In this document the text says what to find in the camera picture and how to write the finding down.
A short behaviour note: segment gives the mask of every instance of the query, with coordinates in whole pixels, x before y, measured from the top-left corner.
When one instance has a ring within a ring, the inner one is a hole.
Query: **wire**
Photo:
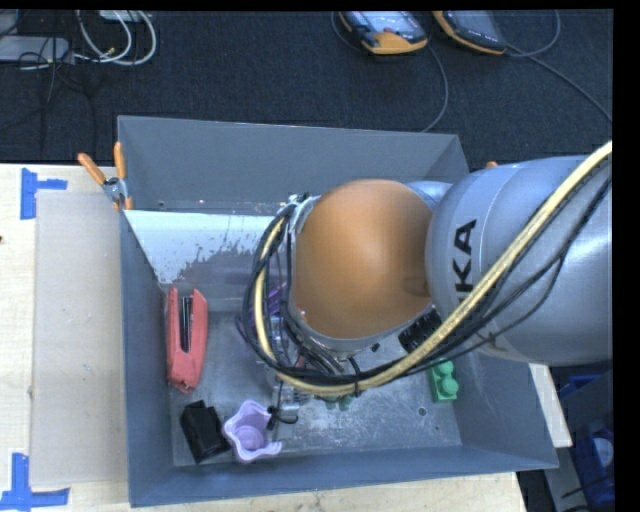
[[[353,394],[354,392],[364,391],[373,387],[384,385],[395,378],[407,373],[411,368],[420,363],[426,356],[429,355],[443,340],[450,335],[456,327],[458,327],[465,318],[467,318],[474,308],[481,304],[485,296],[491,292],[492,288],[495,288],[496,283],[500,281],[503,274],[507,273],[512,268],[514,262],[516,262],[521,253],[527,250],[531,240],[533,240],[539,232],[541,232],[547,225],[548,220],[554,215],[554,212],[561,208],[567,197],[576,189],[586,176],[600,164],[602,160],[607,158],[612,152],[612,143],[609,142],[589,155],[576,169],[563,181],[562,184],[547,198],[547,200],[541,205],[541,207],[532,216],[526,226],[522,229],[520,234],[513,240],[509,247],[504,251],[502,256],[494,263],[489,271],[483,276],[480,282],[476,285],[474,290],[456,307],[456,309],[449,315],[449,317],[442,323],[442,325],[424,342],[419,345],[413,352],[402,358],[401,360],[394,362],[391,366],[374,375],[373,377],[364,378],[358,380],[357,383],[352,384],[339,384],[339,385],[318,385],[306,382],[304,379],[299,379],[290,374],[285,374],[282,371],[278,371],[277,374],[281,380],[291,384],[297,389],[314,394],[317,396],[336,396]],[[277,236],[278,230],[285,223],[285,218],[274,219],[276,221],[275,229],[268,233],[266,239],[266,245],[262,248],[260,253],[261,258],[265,258],[269,251],[269,243]],[[271,360],[271,364],[275,361],[275,356],[270,347],[269,340],[266,336],[265,327],[263,324],[264,317],[261,307],[261,296],[264,288],[264,271],[260,270],[257,273],[255,283],[248,288],[247,296],[253,293],[254,297],[254,321],[256,327],[256,333],[258,337],[258,343],[260,347],[260,355],[264,358]]]
[[[277,401],[277,405],[273,406],[269,406],[267,408],[267,412],[269,414],[271,414],[271,418],[269,418],[269,422],[267,423],[267,430],[273,430],[274,427],[276,426],[276,421],[279,421],[280,423],[284,423],[285,425],[295,425],[296,423],[298,423],[298,419],[299,416],[296,415],[295,419],[284,419],[282,416],[280,416],[280,407],[282,407],[282,386],[283,386],[284,382],[280,381],[280,387],[278,388],[278,401]]]
[[[590,512],[591,507],[589,507],[588,505],[576,505],[575,507],[565,508],[562,512],[579,512],[583,510]]]
[[[355,372],[355,374],[356,375],[360,375],[362,372],[361,372],[360,366],[358,366],[358,363],[356,362],[356,360],[353,357],[349,357],[348,361],[351,364],[351,366],[353,367],[353,371]]]
[[[436,118],[431,122],[429,126],[422,130],[423,133],[430,131],[435,125],[440,122],[449,104],[449,82],[447,80],[447,74],[444,71],[444,67],[442,65],[442,62],[440,61],[440,58],[433,49],[433,45],[428,45],[428,48],[431,51],[431,55],[433,55],[436,64],[438,65],[438,69],[440,69],[440,75],[442,76],[442,83],[444,85],[444,100],[442,101],[442,108],[440,109],[440,113],[436,116]]]
[[[534,50],[534,51],[527,52],[527,53],[523,52],[522,50],[519,50],[515,46],[507,44],[507,48],[508,49],[515,50],[517,53],[505,53],[505,55],[507,57],[514,57],[514,58],[518,58],[518,57],[533,57],[534,55],[538,55],[540,53],[546,52],[554,44],[556,44],[556,41],[560,37],[560,13],[558,12],[558,9],[554,9],[553,13],[555,14],[555,17],[556,17],[556,32],[555,32],[553,38],[551,39],[551,41],[549,41],[549,43],[547,43],[545,46],[543,46],[542,48],[540,48],[538,50]]]
[[[53,26],[53,33],[55,35],[56,33],[56,25],[57,25],[57,21],[58,21],[58,15],[56,14],[54,16],[54,26]],[[51,94],[53,93],[53,86],[55,84],[56,81],[56,50],[57,50],[57,42],[58,38],[54,36],[53,38],[53,52],[52,52],[52,60],[53,60],[53,66],[51,66],[51,85],[49,86],[49,94],[47,95],[47,101],[45,103],[46,106],[49,106],[49,102],[51,101]]]
[[[543,268],[541,268],[538,272],[536,272],[533,276],[531,276],[529,279],[527,279],[520,286],[516,287],[515,290],[509,296],[505,297],[502,300],[502,302],[498,306],[496,306],[494,309],[492,309],[486,316],[484,316],[480,322],[477,322],[477,323],[472,324],[472,325],[469,326],[471,331],[474,331],[475,334],[477,334],[477,336],[480,337],[482,341],[480,343],[477,343],[477,344],[473,345],[472,347],[470,347],[470,348],[468,348],[466,350],[463,350],[462,352],[457,353],[454,356],[447,355],[448,359],[456,359],[456,358],[458,358],[458,357],[460,357],[460,356],[462,356],[464,354],[469,353],[471,350],[475,350],[476,348],[479,348],[481,345],[484,345],[486,343],[489,343],[489,342],[495,340],[498,336],[501,336],[505,332],[507,332],[507,331],[511,330],[512,328],[514,328],[516,325],[519,325],[522,322],[524,322],[525,320],[527,320],[536,311],[538,311],[538,309],[540,309],[540,307],[549,298],[549,295],[551,294],[551,291],[553,290],[553,288],[554,288],[554,286],[555,286],[555,284],[556,284],[556,282],[558,280],[558,277],[560,275],[560,270],[562,269],[562,266],[564,264],[565,258],[566,258],[567,254],[568,254],[568,252],[569,252],[569,250],[571,248],[572,243],[575,241],[575,239],[578,237],[578,235],[582,232],[582,230],[585,228],[585,226],[587,226],[587,224],[588,224],[588,222],[589,222],[589,220],[591,218],[591,215],[593,214],[595,209],[598,207],[598,205],[604,200],[604,198],[605,198],[606,194],[609,192],[610,188],[611,188],[611,177],[609,177],[607,180],[605,180],[603,182],[603,184],[599,187],[599,189],[596,191],[596,193],[593,195],[593,198],[591,199],[591,201],[589,202],[589,204],[585,208],[581,219],[577,222],[577,224],[574,227],[574,229],[572,230],[572,232],[567,236],[563,246],[558,250],[556,255]],[[491,321],[493,318],[495,318],[507,306],[512,304],[518,297],[520,297],[526,290],[528,290],[542,276],[544,276],[554,265],[556,265],[556,269],[554,270],[553,276],[552,276],[549,284],[547,285],[545,293],[543,294],[543,296],[538,300],[538,302],[527,313],[525,313],[524,315],[522,315],[518,319],[516,319],[513,322],[511,322],[506,327],[503,327],[498,332],[490,334],[490,336],[488,336],[487,338],[484,338],[484,337],[480,336],[480,334],[477,331],[482,329],[485,325],[488,324],[489,321]],[[462,335],[463,340],[460,343],[456,343],[456,346],[461,345],[462,342],[464,342],[466,339],[468,339],[468,337],[469,337],[468,334],[469,333]],[[432,353],[432,356],[428,357],[428,358],[425,358],[425,360],[437,359],[437,358],[441,357],[441,355],[443,355],[443,354],[438,353],[437,351],[434,351]],[[430,368],[432,366],[434,366],[434,364],[420,365],[420,366],[416,367],[414,370],[412,370],[408,374],[417,373],[417,371],[421,371],[421,370]]]
[[[116,56],[111,56],[111,52],[112,50],[109,50],[107,52],[101,52],[100,49],[94,44],[94,42],[91,40],[91,37],[89,37],[89,34],[87,32],[87,29],[84,26],[84,23],[82,22],[82,17],[80,16],[80,9],[76,9],[75,10],[75,14],[76,14],[76,19],[78,20],[78,25],[80,26],[80,31],[82,32],[82,37],[84,38],[84,40],[87,42],[87,44],[91,47],[91,49],[98,55],[98,58],[94,58],[94,57],[87,57],[86,55],[83,55],[81,53],[76,53],[74,54],[74,56],[78,59],[83,59],[83,60],[88,60],[91,62],[97,62],[100,64],[105,64],[108,62],[115,62],[119,59],[122,59],[124,57],[127,56],[127,54],[129,53],[129,50],[131,50],[131,45],[133,43],[133,38],[131,36],[131,31],[129,30],[129,27],[127,26],[127,24],[125,23],[125,21],[122,19],[122,16],[120,16],[120,14],[118,13],[118,11],[113,11],[113,14],[116,16],[116,18],[118,19],[118,22],[120,23],[120,25],[122,25],[122,28],[125,31],[125,34],[127,35],[127,45],[125,47],[125,49],[118,55]]]
[[[150,34],[150,37],[151,37],[151,48],[150,48],[149,52],[144,57],[142,57],[139,60],[136,59],[136,57],[137,57],[137,42],[136,42],[136,54],[134,55],[133,60],[126,60],[125,59],[125,57],[128,55],[128,53],[131,51],[131,47],[133,46],[133,35],[131,33],[131,30],[127,26],[127,23],[124,21],[122,16],[120,16],[118,11],[114,10],[113,13],[116,16],[116,18],[118,19],[118,22],[124,28],[124,31],[125,31],[125,33],[127,35],[127,45],[126,45],[125,49],[120,54],[115,55],[115,56],[111,56],[111,54],[110,54],[111,50],[109,50],[108,52],[102,52],[95,45],[95,43],[93,42],[93,40],[89,36],[89,33],[87,32],[87,30],[86,30],[86,28],[84,26],[84,23],[82,22],[82,17],[80,15],[80,10],[79,9],[77,9],[75,11],[75,14],[76,14],[76,19],[78,20],[78,25],[80,26],[80,31],[82,32],[82,37],[84,38],[86,43],[89,45],[89,47],[94,51],[94,53],[97,54],[98,58],[89,57],[87,55],[80,54],[80,53],[74,54],[75,57],[77,57],[79,59],[87,60],[87,61],[90,61],[90,62],[98,63],[98,64],[111,63],[111,64],[117,64],[119,66],[139,66],[141,64],[144,64],[145,62],[148,62],[155,55],[157,47],[158,47],[156,31],[155,31],[155,28],[153,26],[153,23],[151,22],[150,18],[147,16],[147,14],[144,11],[136,11],[136,12],[140,16],[140,18],[142,18],[142,21],[145,23],[145,25],[149,28],[149,34]],[[133,16],[132,16],[131,12],[127,11],[127,13],[129,14],[129,18],[133,19]]]
[[[342,42],[344,44],[346,44],[349,48],[351,48],[352,50],[360,53],[361,55],[368,55],[367,51],[364,48],[358,48],[357,46],[351,44],[351,42],[344,37],[340,31],[338,30],[338,26],[336,25],[336,17],[338,16],[337,11],[332,11],[330,14],[331,17],[331,26],[333,27],[333,31],[336,33],[336,35],[342,39]]]
[[[348,39],[346,39],[340,33],[340,30],[338,29],[338,26],[336,25],[336,20],[335,20],[337,16],[338,16],[337,11],[332,11],[331,14],[330,14],[331,26],[333,27],[333,31],[336,33],[336,35],[352,50],[358,52],[361,55],[369,55],[369,53],[364,48],[358,48],[357,46],[354,46],[353,44],[351,44],[351,42]],[[447,106],[449,104],[449,82],[447,80],[447,74],[446,74],[446,72],[444,70],[442,62],[440,61],[440,58],[438,57],[438,55],[436,54],[435,50],[433,49],[433,46],[432,45],[427,45],[427,48],[429,49],[429,51],[431,52],[431,55],[433,56],[434,60],[436,61],[436,64],[438,65],[438,69],[440,70],[440,75],[442,76],[442,83],[443,83],[443,86],[444,86],[444,100],[442,102],[442,108],[440,109],[440,112],[438,113],[436,118],[429,124],[429,126],[424,128],[423,130],[421,130],[421,133],[426,133],[426,132],[432,130],[433,127],[436,126],[440,122],[440,120],[442,119],[442,116],[444,116],[444,113],[447,110]]]
[[[585,91],[582,87],[580,87],[577,83],[575,83],[573,80],[571,80],[570,78],[568,78],[567,76],[565,76],[564,74],[562,74],[560,71],[558,71],[557,69],[551,67],[549,64],[546,64],[545,62],[542,62],[541,60],[532,57],[532,56],[527,56],[527,58],[529,58],[530,60],[532,60],[533,62],[535,62],[536,64],[538,64],[539,66],[542,66],[543,68],[547,69],[548,71],[551,71],[551,73],[553,73],[554,75],[556,75],[558,78],[561,78],[562,80],[564,80],[565,82],[567,82],[571,87],[573,87],[575,90],[577,90],[580,94],[582,94],[585,98],[587,98],[587,100],[589,100],[600,112],[602,112],[602,114],[607,118],[607,120],[612,123],[613,119],[611,117],[611,115],[609,114],[609,112],[607,112],[605,110],[605,108],[600,105],[594,98],[593,96],[591,96],[587,91]]]
[[[605,475],[605,476],[598,477],[595,480],[587,482],[586,484],[581,485],[580,487],[577,487],[572,491],[565,492],[562,496],[560,496],[560,498],[563,498],[563,499],[568,498],[569,496],[573,496],[574,494],[584,491],[585,489],[592,487],[596,484],[600,484],[606,480],[613,480],[613,478],[614,478],[613,475]]]

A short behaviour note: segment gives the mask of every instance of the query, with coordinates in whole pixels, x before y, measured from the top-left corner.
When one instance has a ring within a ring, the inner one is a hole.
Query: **electronic device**
[[[427,44],[424,29],[407,11],[340,11],[338,16],[374,55],[410,54]]]
[[[444,32],[474,50],[501,55],[507,43],[491,11],[433,11]]]

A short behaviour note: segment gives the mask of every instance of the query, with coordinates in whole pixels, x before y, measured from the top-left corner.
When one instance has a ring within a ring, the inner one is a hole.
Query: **blue bracket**
[[[20,219],[33,219],[36,216],[36,192],[41,188],[66,190],[66,180],[38,180],[38,174],[22,168],[22,191],[20,193]]]
[[[0,510],[30,512],[31,507],[56,507],[66,505],[69,488],[59,491],[31,492],[29,487],[29,457],[21,453],[12,455],[11,490],[0,496]]]

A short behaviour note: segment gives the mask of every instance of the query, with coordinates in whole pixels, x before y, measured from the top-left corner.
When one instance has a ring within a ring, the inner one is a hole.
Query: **yellow cable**
[[[357,390],[364,391],[374,387],[382,386],[391,382],[393,379],[402,375],[407,370],[418,364],[429,352],[435,349],[451,332],[460,324],[460,322],[473,310],[475,305],[490,290],[502,274],[513,264],[518,255],[525,249],[529,242],[538,234],[545,222],[553,214],[553,212],[566,199],[569,193],[591,172],[602,160],[604,160],[612,152],[612,141],[601,148],[594,151],[583,162],[574,169],[574,171],[560,184],[560,186],[547,198],[544,204],[538,209],[535,215],[529,220],[524,229],[511,242],[509,247],[504,251],[502,256],[491,266],[489,271],[475,286],[473,291],[458,305],[456,309],[447,317],[442,325],[429,338],[427,338],[418,348],[398,361],[395,365],[373,377],[364,379],[358,383],[357,389],[355,384],[339,384],[320,386],[309,384],[302,380],[290,377],[289,375],[277,372],[278,377],[284,382],[291,384],[295,388],[316,396],[340,396],[355,393]],[[281,226],[281,220],[274,227],[270,234],[262,257],[267,254],[269,242],[271,242],[276,232]],[[260,271],[256,280],[256,289],[254,294],[254,314],[258,340],[262,349],[275,361],[275,356],[269,345],[269,340],[265,330],[262,317],[262,294],[264,290],[264,280],[266,271]]]

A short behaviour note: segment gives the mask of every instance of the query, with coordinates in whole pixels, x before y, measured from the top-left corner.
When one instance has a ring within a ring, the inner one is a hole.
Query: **green toy block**
[[[458,381],[453,376],[454,366],[451,361],[443,360],[429,369],[431,396],[434,402],[444,402],[458,398]]]
[[[351,402],[353,402],[354,396],[353,395],[347,395],[345,397],[342,397],[342,399],[340,400],[340,402],[338,402],[338,407],[340,408],[341,411],[346,411],[349,409],[349,405],[351,405]]]

